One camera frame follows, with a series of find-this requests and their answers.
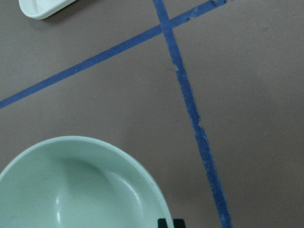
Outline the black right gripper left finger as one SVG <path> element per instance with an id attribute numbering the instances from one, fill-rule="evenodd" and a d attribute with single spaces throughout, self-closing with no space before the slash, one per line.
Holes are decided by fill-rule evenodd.
<path id="1" fill-rule="evenodd" d="M 159 218 L 158 219 L 158 228 L 167 228 L 167 221 L 165 218 Z"/>

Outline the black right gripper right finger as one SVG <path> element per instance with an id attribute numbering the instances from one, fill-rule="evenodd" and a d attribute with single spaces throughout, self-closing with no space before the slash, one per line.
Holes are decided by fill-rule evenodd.
<path id="1" fill-rule="evenodd" d="M 185 228 L 185 221 L 181 218 L 173 219 L 174 228 Z"/>

